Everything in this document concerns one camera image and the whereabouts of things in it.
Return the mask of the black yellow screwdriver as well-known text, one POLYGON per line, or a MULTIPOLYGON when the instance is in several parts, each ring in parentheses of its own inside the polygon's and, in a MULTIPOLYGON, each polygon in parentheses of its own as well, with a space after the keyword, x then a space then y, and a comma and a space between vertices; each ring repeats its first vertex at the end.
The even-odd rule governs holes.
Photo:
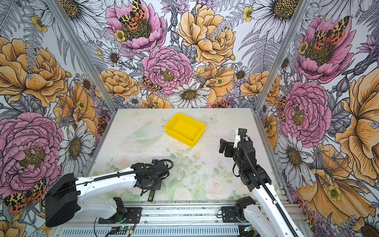
POLYGON ((149 196, 148 196, 148 202, 153 202, 155 197, 155 191, 150 190, 149 196))

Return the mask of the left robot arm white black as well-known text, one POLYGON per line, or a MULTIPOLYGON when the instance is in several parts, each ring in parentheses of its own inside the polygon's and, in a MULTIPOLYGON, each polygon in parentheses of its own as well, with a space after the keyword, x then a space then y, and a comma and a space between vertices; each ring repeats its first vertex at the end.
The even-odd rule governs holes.
POLYGON ((66 174, 43 198, 45 224, 57 227, 74 218, 98 218, 101 224, 116 224, 126 219, 135 223, 136 214, 129 213, 120 197, 100 200, 97 196, 129 188, 138 188, 142 194, 160 190, 173 167, 173 161, 162 159, 92 177, 76 178, 72 173, 66 174))

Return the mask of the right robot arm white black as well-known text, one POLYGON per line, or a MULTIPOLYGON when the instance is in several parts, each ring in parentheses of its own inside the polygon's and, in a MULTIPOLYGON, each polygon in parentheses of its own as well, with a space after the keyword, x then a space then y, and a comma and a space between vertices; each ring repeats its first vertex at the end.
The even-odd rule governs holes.
POLYGON ((234 160, 237 178, 253 194, 235 202, 236 218, 249 223, 261 237, 303 237, 279 199, 267 172, 257 164, 256 150, 247 130, 239 128, 234 142, 220 140, 219 153, 234 160))

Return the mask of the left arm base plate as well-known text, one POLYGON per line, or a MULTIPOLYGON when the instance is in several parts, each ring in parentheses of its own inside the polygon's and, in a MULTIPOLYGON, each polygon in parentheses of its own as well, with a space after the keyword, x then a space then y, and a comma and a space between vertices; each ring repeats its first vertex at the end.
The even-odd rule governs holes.
POLYGON ((126 207, 124 211, 118 211, 109 219, 99 218, 99 224, 139 224, 142 215, 140 207, 126 207))

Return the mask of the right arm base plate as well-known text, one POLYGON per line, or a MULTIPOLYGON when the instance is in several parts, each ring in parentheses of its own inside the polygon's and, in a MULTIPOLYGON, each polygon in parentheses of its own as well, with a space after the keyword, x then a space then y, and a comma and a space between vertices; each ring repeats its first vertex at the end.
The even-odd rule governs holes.
POLYGON ((246 220, 244 217, 239 216, 234 207, 222 206, 221 207, 221 218, 223 223, 244 223, 246 220))

